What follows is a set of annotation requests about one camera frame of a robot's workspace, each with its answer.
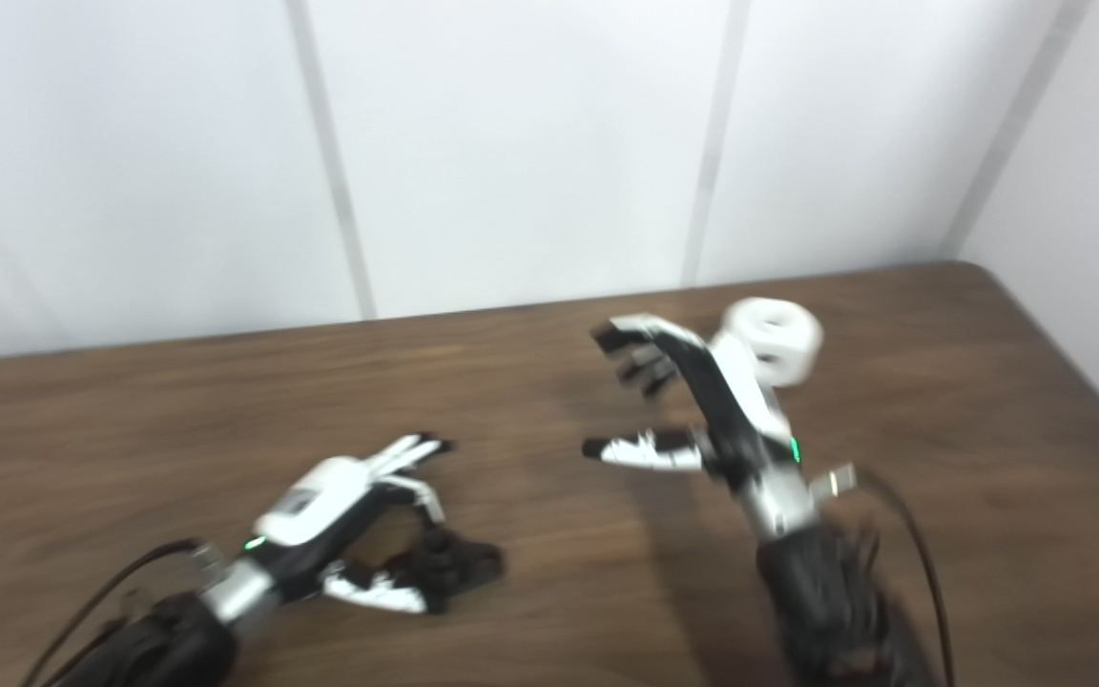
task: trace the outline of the wooden table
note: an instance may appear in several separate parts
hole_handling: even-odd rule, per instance
[[[145,549],[235,547],[317,461],[411,430],[458,441],[420,477],[449,525],[506,549],[506,581],[443,618],[285,609],[233,686],[786,684],[724,489],[577,455],[698,419],[681,388],[650,408],[617,386],[589,328],[646,310],[708,334],[754,295],[823,322],[812,378],[782,395],[807,472],[875,466],[913,505],[963,684],[1099,684],[1099,399],[992,279],[951,264],[0,361],[0,686]],[[881,573],[932,630],[902,528],[863,496],[835,514],[876,517]],[[354,553],[382,561],[411,522]],[[141,578],[157,597],[191,584],[182,561]]]

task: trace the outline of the robotic hand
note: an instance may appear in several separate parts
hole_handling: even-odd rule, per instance
[[[321,595],[393,611],[445,612],[448,597],[502,574],[500,551],[446,530],[435,490],[409,477],[423,461],[449,448],[432,435],[411,434],[369,458],[324,459],[257,520],[254,535],[230,564],[209,545],[157,549],[76,614],[23,684],[33,684],[57,645],[116,583],[167,553],[192,551],[208,575],[206,587],[166,597],[143,618],[111,627],[57,669],[46,687],[218,686],[227,678],[244,635],[280,605]],[[393,506],[413,506],[422,517],[414,547],[379,569],[341,558]]]
[[[856,486],[852,466],[807,483],[799,445],[775,388],[802,381],[821,346],[821,325],[785,300],[742,300],[708,343],[648,314],[613,318],[592,332],[606,355],[629,351],[618,377],[655,397],[679,377],[706,430],[645,430],[588,439],[585,456],[658,470],[706,470],[726,483],[758,533],[757,566],[777,610],[782,647],[801,686],[872,684],[932,687],[924,653],[897,605],[872,579],[872,556],[821,516],[820,503]],[[941,617],[945,675],[951,649],[934,569],[913,519],[885,483],[859,470],[864,487],[889,496],[915,534]]]

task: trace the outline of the black cable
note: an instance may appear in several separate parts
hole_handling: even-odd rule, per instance
[[[130,575],[138,573],[141,567],[147,566],[152,564],[152,562],[158,561],[158,558],[171,556],[173,553],[192,552],[198,546],[201,546],[201,542],[198,542],[196,539],[180,539],[177,542],[170,542],[162,546],[154,547],[152,551],[144,553],[142,556],[136,558],[136,561],[132,562],[132,564],[123,567],[121,573],[118,573],[109,578],[109,581],[104,583],[104,586],[100,587],[100,590],[98,590],[96,595],[92,595],[91,599],[89,599],[87,603],[84,603],[84,607],[75,613],[75,617],[71,618],[70,621],[67,621],[66,627],[57,633],[57,636],[55,636],[53,642],[48,644],[48,647],[45,647],[45,651],[40,654],[40,658],[36,660],[31,669],[27,669],[27,675],[23,678],[23,683],[19,684],[19,687],[32,687],[32,684],[36,682],[36,677],[38,677],[40,672],[44,669],[45,664],[48,663],[48,660],[52,660],[54,654],[57,653],[57,649],[62,647],[62,643],[65,643],[66,640],[69,639],[69,635],[79,627],[79,623],[87,620],[88,614],[91,614],[92,610],[96,610],[97,605],[100,605],[100,601],[103,601],[104,597],[108,597],[111,591],[116,589],[119,584],[124,583]]]
[[[928,586],[930,587],[930,591],[932,591],[932,601],[935,605],[935,623],[939,625],[939,651],[941,651],[941,656],[944,661],[944,683],[947,684],[947,687],[956,687],[956,671],[952,666],[952,638],[950,630],[947,630],[947,610],[944,608],[944,595],[941,588],[939,588],[939,575],[935,575],[935,563],[932,561],[932,556],[930,556],[928,542],[923,539],[923,532],[919,523],[914,521],[907,501],[893,488],[889,487],[889,483],[880,479],[875,473],[869,473],[866,468],[856,469],[855,484],[861,488],[867,488],[867,490],[874,492],[876,496],[880,496],[880,499],[885,500],[885,503],[891,506],[898,512],[899,517],[901,517],[902,522],[907,523],[907,530],[910,531],[910,539],[914,540],[914,547],[919,551],[919,557],[923,564],[923,573],[928,574]]]

